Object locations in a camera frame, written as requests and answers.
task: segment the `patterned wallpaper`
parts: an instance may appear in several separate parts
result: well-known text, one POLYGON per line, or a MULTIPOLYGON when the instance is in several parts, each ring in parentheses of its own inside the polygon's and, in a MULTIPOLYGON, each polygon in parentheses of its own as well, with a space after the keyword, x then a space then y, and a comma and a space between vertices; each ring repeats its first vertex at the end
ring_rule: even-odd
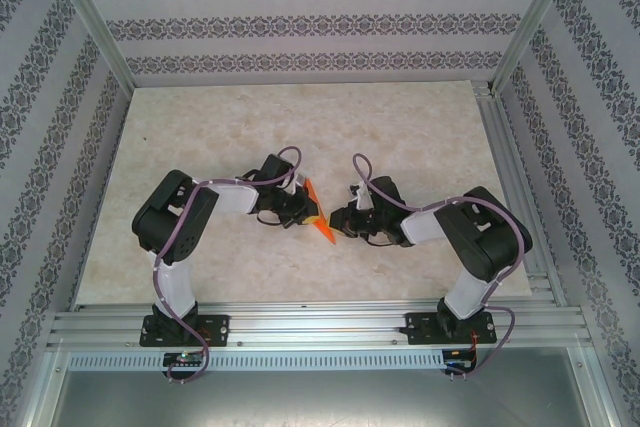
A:
POLYGON ((69 307, 128 101, 69 0, 0 0, 0 426, 69 307))
POLYGON ((531 0, 94 0, 140 86, 490 80, 531 0))
POLYGON ((554 0, 502 92, 564 288, 640 425, 640 0, 554 0))

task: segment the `orange object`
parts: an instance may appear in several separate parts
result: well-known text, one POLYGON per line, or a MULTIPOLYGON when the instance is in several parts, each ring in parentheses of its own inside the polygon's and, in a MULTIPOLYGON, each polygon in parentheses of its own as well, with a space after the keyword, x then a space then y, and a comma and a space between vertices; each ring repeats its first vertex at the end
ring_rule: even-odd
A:
POLYGON ((316 195, 315 190, 313 190, 313 185, 311 184, 311 181, 309 179, 305 180, 304 187, 309 191, 309 197, 311 197, 311 200, 313 200, 318 206, 318 217, 314 218, 313 225, 315 225, 318 230, 322 232, 332 244, 335 244, 336 238, 333 236, 333 232, 327 224, 327 219, 325 218, 324 213, 322 212, 322 208, 320 207, 318 196, 316 195))

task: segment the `marble floor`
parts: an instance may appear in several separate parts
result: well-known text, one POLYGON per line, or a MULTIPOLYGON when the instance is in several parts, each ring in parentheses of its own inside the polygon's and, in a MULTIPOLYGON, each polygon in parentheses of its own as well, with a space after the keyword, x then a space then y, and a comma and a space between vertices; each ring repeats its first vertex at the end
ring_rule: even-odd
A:
MULTIPOLYGON (((355 152, 409 205, 483 185, 503 199, 469 82, 150 88, 135 92, 80 285, 79 304, 152 303, 131 220, 166 173, 234 177, 297 145, 323 210, 350 200, 355 152)), ((190 257, 202 302, 439 298, 461 264, 446 240, 408 249, 329 243, 313 226, 213 215, 190 257)), ((528 296, 524 268, 497 296, 528 296)))

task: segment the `black mounting plate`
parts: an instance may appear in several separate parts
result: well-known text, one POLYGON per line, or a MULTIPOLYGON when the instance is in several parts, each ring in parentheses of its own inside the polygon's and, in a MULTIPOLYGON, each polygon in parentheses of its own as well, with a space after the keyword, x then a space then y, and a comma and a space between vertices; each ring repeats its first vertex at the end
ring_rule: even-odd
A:
MULTIPOLYGON (((200 346, 198 339, 191 336, 185 342, 169 341, 154 336, 152 326, 155 316, 147 315, 142 322, 142 332, 140 333, 141 347, 197 347, 200 346)), ((228 315, 198 315, 196 319, 196 331, 204 331, 209 335, 205 340, 209 347, 226 347, 229 337, 229 316, 228 315)))
POLYGON ((404 316, 407 326, 400 332, 407 335, 409 345, 470 344, 472 332, 476 334, 476 343, 495 344, 498 341, 489 312, 475 314, 460 322, 456 335, 447 336, 436 319, 437 312, 409 312, 404 316))

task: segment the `purple cable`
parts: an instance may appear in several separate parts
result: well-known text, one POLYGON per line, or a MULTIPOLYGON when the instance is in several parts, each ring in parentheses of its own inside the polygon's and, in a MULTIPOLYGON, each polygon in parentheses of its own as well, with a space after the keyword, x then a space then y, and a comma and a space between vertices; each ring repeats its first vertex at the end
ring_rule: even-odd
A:
POLYGON ((371 161, 365 155, 360 153, 354 154, 353 166, 355 167, 356 172, 358 172, 358 175, 362 178, 364 183, 367 184, 368 188, 373 190, 380 197, 392 203, 396 207, 407 210, 409 212, 424 212, 424 211, 440 208, 446 204, 451 204, 453 202, 469 202, 472 204, 482 205, 483 207, 486 207, 487 209, 492 210, 493 212, 498 214, 500 217, 502 217, 507 222, 507 224, 509 224, 509 227, 511 227, 511 229, 513 230, 513 233, 516 236, 516 241, 518 242, 518 255, 516 256, 516 260, 514 261, 513 265, 511 265, 511 267, 509 267, 506 270, 503 270, 502 273, 498 274, 498 276, 496 277, 496 281, 489 287, 489 290, 487 290, 487 292, 484 294, 484 296, 480 300, 480 303, 482 304, 482 306, 485 307, 487 310, 500 310, 500 311, 509 313, 509 315, 511 316, 511 322, 509 324, 509 328, 507 329, 507 332, 502 337, 502 340, 500 340, 496 348, 493 349, 493 351, 491 352, 491 354, 489 354, 489 356, 485 359, 485 361, 482 364, 480 364, 478 367, 476 367, 473 370, 473 372, 466 374, 467 376, 471 376, 472 374, 475 375, 475 373, 482 370, 484 366, 500 351, 500 349, 502 349, 504 344, 506 344, 509 341, 509 336, 511 335, 511 332, 513 332, 513 328, 516 324, 516 314, 513 312, 513 310, 511 310, 508 307, 498 307, 498 306, 489 307, 486 305, 486 303, 489 300, 489 297, 491 297, 491 295, 498 288, 500 283, 504 279, 506 279, 509 275, 511 275, 514 270, 518 268, 518 266, 522 262, 522 259, 524 258, 524 238, 522 237, 522 233, 520 232, 520 229, 518 228, 517 224, 513 221, 511 216, 507 214, 503 209, 492 204, 491 202, 487 202, 486 200, 483 200, 483 199, 476 199, 475 197, 465 197, 465 196, 450 197, 446 200, 434 202, 433 204, 429 204, 426 207, 422 207, 422 208, 411 207, 409 205, 402 204, 397 200, 391 198, 387 194, 385 194, 383 191, 378 189, 375 185, 373 185, 373 183, 371 182, 371 176, 373 174, 373 166, 371 165, 371 161), (367 167, 369 168, 369 172, 367 174, 365 174, 358 166, 358 159, 363 159, 366 162, 367 167))
POLYGON ((191 206, 193 205, 196 195, 198 194, 200 189, 208 185, 214 185, 214 184, 215 185, 221 185, 221 184, 248 185, 250 187, 277 184, 278 182, 285 180, 287 177, 295 174, 296 170, 298 170, 298 168, 300 167, 300 164, 302 163, 302 151, 294 145, 290 145, 282 149, 280 152, 278 152, 278 157, 280 157, 282 154, 290 150, 293 150, 298 154, 298 159, 295 165, 286 174, 281 175, 280 177, 276 177, 275 179, 262 180, 262 181, 248 181, 248 180, 239 180, 239 179, 211 179, 211 180, 204 180, 198 183, 194 187, 193 191, 191 192, 191 195, 189 196, 189 199, 187 200, 187 203, 185 204, 184 209, 182 210, 182 213, 178 218, 178 222, 176 223, 176 226, 173 228, 173 232, 171 232, 171 235, 167 239, 167 242, 164 244, 164 247, 162 247, 162 250, 160 250, 160 252, 156 256, 156 260, 153 263, 153 287, 156 291, 156 295, 158 296, 160 303, 166 309, 167 313, 171 316, 171 318, 174 319, 176 322, 178 322, 178 324, 180 324, 187 332, 193 335, 198 340, 198 342, 200 342, 200 344, 202 345, 204 356, 205 356, 205 361, 203 362, 202 367, 200 367, 200 370, 198 370, 188 378, 182 379, 179 381, 171 377, 171 370, 173 369, 173 367, 177 365, 177 364, 171 364, 167 369, 167 378, 169 379, 169 382, 186 384, 187 382, 192 382, 196 380, 198 377, 200 377, 204 373, 205 370, 207 370, 207 367, 209 366, 210 357, 209 357, 209 344, 204 339, 204 337, 202 337, 198 332, 196 332, 195 329, 193 329, 189 324, 187 324, 184 320, 182 320, 180 316, 173 311, 171 306, 169 306, 168 302, 165 300, 164 295, 162 294, 162 290, 160 289, 160 280, 159 280, 159 276, 160 276, 159 271, 160 271, 160 264, 162 263, 162 258, 167 254, 167 252, 175 242, 176 237, 178 237, 178 234, 180 233, 180 229, 182 229, 185 219, 187 218, 187 214, 189 213, 189 210, 191 210, 191 206))

